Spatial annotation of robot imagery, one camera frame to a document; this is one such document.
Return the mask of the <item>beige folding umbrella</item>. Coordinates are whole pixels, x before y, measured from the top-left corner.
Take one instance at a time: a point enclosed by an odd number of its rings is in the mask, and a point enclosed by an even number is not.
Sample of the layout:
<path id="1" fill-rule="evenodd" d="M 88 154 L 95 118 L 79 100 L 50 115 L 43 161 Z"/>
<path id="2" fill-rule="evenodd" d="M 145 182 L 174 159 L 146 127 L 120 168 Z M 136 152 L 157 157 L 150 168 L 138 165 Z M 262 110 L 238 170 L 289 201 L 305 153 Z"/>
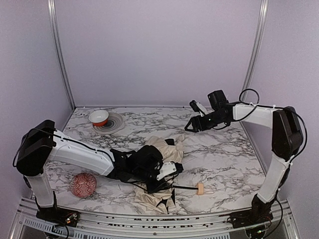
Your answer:
<path id="1" fill-rule="evenodd" d="M 170 163 L 182 163 L 184 156 L 183 142 L 184 134 L 177 138 L 164 139 L 162 137 L 151 136 L 146 142 L 146 146 L 153 146 L 162 154 L 164 165 Z M 170 210 L 175 209 L 175 192 L 173 188 L 163 189 L 156 193 L 148 193 L 146 190 L 135 187 L 134 202 L 146 207 L 147 211 L 157 211 L 162 214 L 168 214 Z"/>

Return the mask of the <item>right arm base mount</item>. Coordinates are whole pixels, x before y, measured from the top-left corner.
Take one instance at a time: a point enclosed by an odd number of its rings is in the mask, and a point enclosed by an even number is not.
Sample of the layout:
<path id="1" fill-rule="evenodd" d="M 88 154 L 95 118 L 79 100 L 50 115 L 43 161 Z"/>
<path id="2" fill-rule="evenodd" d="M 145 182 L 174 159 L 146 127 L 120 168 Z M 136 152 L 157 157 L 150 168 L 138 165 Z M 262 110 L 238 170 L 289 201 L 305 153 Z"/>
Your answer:
<path id="1" fill-rule="evenodd" d="M 252 226 L 264 222 L 271 222 L 273 219 L 272 213 L 253 217 L 250 210 L 234 212 L 229 215 L 227 222 L 232 224 L 234 229 Z"/>

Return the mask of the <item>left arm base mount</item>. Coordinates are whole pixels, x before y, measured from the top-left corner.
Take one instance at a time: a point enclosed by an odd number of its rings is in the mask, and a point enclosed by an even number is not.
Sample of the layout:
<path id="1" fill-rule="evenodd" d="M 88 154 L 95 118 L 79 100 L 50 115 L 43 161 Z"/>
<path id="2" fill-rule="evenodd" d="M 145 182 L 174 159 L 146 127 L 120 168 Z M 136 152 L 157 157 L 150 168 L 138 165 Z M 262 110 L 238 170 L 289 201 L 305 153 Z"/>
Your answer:
<path id="1" fill-rule="evenodd" d="M 80 213 L 78 211 L 64 208 L 41 208 L 37 211 L 36 217 L 45 221 L 60 223 L 70 227 L 76 227 Z"/>

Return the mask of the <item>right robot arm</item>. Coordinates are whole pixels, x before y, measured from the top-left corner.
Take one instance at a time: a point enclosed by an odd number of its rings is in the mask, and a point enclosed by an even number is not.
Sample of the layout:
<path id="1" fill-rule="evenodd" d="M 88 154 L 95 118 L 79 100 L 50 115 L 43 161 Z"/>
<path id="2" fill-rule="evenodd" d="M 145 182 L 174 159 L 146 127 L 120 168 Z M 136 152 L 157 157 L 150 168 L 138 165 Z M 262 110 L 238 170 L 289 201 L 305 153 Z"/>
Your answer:
<path id="1" fill-rule="evenodd" d="M 257 221 L 266 216 L 277 198 L 280 188 L 286 182 L 293 160 L 304 150 L 308 132 L 303 119 L 293 107 L 264 106 L 259 102 L 247 103 L 240 96 L 238 101 L 229 102 L 222 90 L 208 96 L 212 112 L 198 101 L 189 103 L 198 113 L 185 126 L 186 131 L 201 132 L 209 129 L 220 130 L 219 124 L 228 127 L 233 122 L 248 122 L 272 130 L 272 159 L 266 178 L 254 196 L 251 209 L 245 219 Z"/>

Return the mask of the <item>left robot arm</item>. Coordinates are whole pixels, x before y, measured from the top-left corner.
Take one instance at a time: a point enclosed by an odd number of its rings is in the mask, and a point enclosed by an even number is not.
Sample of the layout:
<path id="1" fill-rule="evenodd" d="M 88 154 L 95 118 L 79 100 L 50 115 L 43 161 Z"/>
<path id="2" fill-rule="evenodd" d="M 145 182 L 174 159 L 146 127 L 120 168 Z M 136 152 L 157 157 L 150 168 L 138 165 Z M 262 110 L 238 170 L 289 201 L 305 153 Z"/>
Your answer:
<path id="1" fill-rule="evenodd" d="M 39 211 L 58 216 L 60 209 L 44 169 L 48 160 L 79 166 L 127 184 L 144 183 L 148 193 L 167 189 L 169 178 L 179 174 L 177 163 L 164 163 L 154 146 L 128 152 L 96 148 L 66 136 L 47 119 L 22 137 L 12 165 L 27 179 Z"/>

